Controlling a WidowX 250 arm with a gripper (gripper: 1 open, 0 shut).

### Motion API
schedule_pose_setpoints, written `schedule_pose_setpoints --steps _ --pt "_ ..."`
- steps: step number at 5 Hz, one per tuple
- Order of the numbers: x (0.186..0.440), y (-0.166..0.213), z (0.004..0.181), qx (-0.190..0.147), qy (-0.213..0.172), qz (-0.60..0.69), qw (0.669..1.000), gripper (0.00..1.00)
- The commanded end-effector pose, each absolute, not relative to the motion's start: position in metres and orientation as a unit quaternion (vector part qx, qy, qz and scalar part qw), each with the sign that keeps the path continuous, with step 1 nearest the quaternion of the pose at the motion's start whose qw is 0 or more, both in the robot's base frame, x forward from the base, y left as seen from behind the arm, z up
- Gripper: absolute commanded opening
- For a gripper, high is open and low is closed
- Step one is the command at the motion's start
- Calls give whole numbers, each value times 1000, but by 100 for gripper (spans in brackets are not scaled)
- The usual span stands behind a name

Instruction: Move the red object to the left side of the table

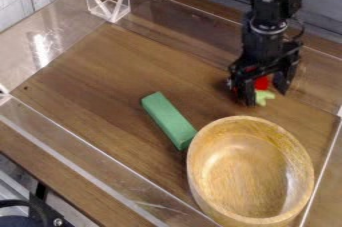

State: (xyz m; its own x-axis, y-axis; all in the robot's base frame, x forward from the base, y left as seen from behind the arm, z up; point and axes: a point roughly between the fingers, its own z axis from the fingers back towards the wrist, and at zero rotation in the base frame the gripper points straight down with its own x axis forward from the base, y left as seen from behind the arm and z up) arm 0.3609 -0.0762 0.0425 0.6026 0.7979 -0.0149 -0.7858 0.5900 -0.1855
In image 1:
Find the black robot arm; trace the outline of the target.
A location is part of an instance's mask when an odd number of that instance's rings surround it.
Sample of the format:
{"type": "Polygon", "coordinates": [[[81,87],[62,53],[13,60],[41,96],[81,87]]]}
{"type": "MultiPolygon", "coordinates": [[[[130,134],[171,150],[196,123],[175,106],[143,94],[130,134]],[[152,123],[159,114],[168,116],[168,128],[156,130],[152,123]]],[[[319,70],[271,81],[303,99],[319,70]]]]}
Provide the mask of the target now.
{"type": "Polygon", "coordinates": [[[241,54],[228,66],[227,86],[245,106],[255,106],[256,80],[272,75],[275,89],[285,94],[296,73],[303,30],[289,40],[284,32],[301,0],[249,0],[249,4],[241,24],[241,54]]]}

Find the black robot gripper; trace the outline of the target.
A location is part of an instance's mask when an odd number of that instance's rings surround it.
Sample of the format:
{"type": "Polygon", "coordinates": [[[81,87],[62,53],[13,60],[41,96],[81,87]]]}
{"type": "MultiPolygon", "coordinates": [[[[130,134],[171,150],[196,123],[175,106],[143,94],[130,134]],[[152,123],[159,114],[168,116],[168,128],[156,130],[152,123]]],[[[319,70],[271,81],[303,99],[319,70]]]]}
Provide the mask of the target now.
{"type": "Polygon", "coordinates": [[[296,74],[301,46],[297,40],[243,40],[240,57],[228,66],[228,85],[247,107],[256,105],[253,82],[263,76],[272,74],[273,88],[281,95],[287,93],[296,74]]]}

